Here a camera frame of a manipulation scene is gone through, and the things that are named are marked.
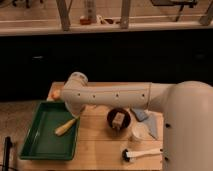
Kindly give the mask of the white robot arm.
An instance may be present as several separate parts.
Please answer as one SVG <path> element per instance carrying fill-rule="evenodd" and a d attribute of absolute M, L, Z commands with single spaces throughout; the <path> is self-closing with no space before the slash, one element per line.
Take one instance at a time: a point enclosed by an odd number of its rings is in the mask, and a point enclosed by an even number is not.
<path fill-rule="evenodd" d="M 75 117 L 87 105 L 142 108 L 164 117 L 163 171 L 213 171 L 213 86 L 141 82 L 90 86 L 81 72 L 70 75 L 60 98 Z"/>

